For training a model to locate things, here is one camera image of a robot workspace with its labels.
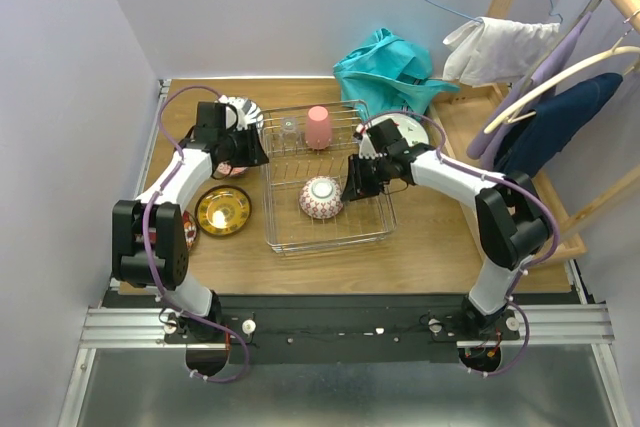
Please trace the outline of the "white blue striped plate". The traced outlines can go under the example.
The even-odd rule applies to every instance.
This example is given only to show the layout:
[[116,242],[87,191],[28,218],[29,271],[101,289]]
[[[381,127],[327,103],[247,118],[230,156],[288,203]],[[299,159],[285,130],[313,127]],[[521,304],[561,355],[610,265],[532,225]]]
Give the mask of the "white blue striped plate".
[[226,128],[247,130],[255,125],[261,131],[264,126],[264,115],[260,107],[246,97],[222,95],[218,101],[226,105]]

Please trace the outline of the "red white patterned bowl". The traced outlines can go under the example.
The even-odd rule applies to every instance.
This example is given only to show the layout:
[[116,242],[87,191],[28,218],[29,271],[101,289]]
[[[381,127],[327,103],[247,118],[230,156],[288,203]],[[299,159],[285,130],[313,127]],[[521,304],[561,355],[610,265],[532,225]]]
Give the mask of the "red white patterned bowl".
[[299,194],[298,203],[301,210],[313,219],[331,219],[343,209],[341,194],[341,187],[335,179],[316,176],[304,184]]

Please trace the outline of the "white watermelon plate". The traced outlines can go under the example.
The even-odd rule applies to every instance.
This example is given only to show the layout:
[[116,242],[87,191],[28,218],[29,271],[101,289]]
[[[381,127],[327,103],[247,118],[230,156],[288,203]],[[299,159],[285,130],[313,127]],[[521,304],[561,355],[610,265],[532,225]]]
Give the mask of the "white watermelon plate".
[[417,144],[429,144],[429,135],[424,126],[417,120],[398,113],[383,114],[370,122],[371,126],[377,126],[385,120],[392,120],[402,137],[410,147]]

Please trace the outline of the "pink plastic cup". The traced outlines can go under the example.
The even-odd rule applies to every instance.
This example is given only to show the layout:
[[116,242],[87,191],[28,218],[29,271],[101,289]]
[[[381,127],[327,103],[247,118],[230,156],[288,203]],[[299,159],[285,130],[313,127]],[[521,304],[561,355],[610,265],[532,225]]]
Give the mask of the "pink plastic cup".
[[305,119],[305,142],[310,149],[324,150],[332,140],[332,125],[329,111],[326,107],[316,105],[311,107]]

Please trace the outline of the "gold black plate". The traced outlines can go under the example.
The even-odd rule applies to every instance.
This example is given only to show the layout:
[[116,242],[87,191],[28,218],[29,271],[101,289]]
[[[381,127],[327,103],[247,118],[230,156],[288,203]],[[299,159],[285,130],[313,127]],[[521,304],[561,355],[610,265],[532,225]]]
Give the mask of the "gold black plate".
[[240,232],[252,214],[252,202],[241,188],[220,185],[209,189],[197,201],[195,219],[200,231],[211,237]]

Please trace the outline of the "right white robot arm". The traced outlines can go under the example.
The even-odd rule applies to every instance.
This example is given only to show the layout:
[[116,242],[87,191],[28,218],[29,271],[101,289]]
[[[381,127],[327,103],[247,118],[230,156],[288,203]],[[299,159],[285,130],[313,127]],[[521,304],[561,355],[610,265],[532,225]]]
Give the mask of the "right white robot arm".
[[424,127],[399,113],[360,124],[341,196],[353,202],[382,194],[393,179],[426,187],[471,208],[484,262],[455,320],[480,339],[496,327],[526,265],[552,234],[548,209],[525,174],[506,177],[473,168],[429,142]]

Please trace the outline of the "wire dish rack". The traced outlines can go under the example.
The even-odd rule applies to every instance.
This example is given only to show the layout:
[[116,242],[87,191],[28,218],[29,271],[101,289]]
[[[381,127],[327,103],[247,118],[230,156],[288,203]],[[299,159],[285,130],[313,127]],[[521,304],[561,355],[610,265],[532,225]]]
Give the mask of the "wire dish rack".
[[322,181],[322,194],[341,195],[348,157],[358,152],[353,134],[360,116],[368,113],[362,100],[322,106],[328,110],[332,138],[321,150],[309,147],[305,139],[309,105],[263,112],[261,141],[269,157],[269,163],[261,167],[266,241],[277,253],[378,241],[396,228],[392,200],[386,194],[349,203],[326,219],[316,219],[303,210],[303,188],[312,181]]

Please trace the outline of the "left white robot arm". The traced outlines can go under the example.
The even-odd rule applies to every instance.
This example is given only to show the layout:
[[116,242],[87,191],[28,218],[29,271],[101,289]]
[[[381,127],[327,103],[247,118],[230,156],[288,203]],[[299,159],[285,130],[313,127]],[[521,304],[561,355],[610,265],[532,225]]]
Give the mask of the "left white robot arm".
[[113,277],[133,287],[154,288],[173,309],[189,313],[187,329],[201,342],[221,332],[220,303],[188,273],[183,212],[219,165],[243,168],[269,162],[260,140],[263,125],[261,109],[248,98],[199,102],[195,125],[158,179],[112,210]]

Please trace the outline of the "clear glass cup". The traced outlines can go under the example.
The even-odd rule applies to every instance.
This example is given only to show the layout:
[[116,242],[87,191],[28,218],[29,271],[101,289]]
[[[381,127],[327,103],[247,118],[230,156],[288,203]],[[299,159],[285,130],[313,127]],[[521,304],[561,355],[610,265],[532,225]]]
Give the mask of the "clear glass cup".
[[284,117],[281,119],[279,137],[284,149],[298,146],[300,128],[296,117]]

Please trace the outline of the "blue patterned bowl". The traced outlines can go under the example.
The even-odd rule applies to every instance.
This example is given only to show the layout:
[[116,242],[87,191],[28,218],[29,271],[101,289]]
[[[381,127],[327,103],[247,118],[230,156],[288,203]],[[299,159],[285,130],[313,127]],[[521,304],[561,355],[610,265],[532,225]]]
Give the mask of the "blue patterned bowl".
[[224,179],[227,177],[240,177],[247,172],[247,167],[232,167],[228,163],[220,163],[214,173],[215,179]]

